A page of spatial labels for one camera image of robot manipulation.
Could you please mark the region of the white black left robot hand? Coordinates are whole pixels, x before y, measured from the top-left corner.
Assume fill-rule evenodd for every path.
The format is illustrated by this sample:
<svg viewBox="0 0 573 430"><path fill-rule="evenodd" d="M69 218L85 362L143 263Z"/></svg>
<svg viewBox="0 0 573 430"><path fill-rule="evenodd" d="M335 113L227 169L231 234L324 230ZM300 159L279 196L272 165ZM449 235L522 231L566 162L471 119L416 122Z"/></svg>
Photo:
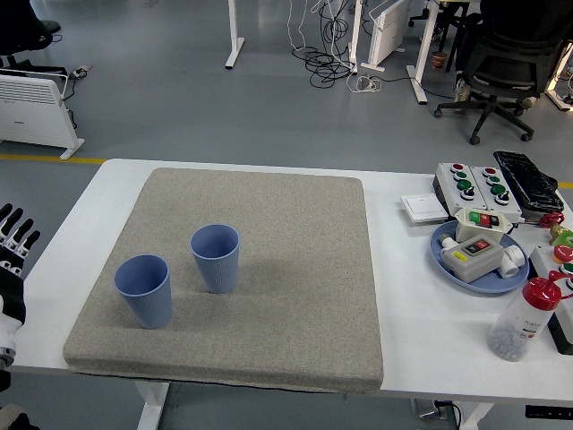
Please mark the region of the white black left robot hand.
<svg viewBox="0 0 573 430"><path fill-rule="evenodd" d="M11 203L1 207L1 353L15 356L16 332L26 319L22 269L30 249L40 238L31 229L32 219L24 220L22 208Z"/></svg>

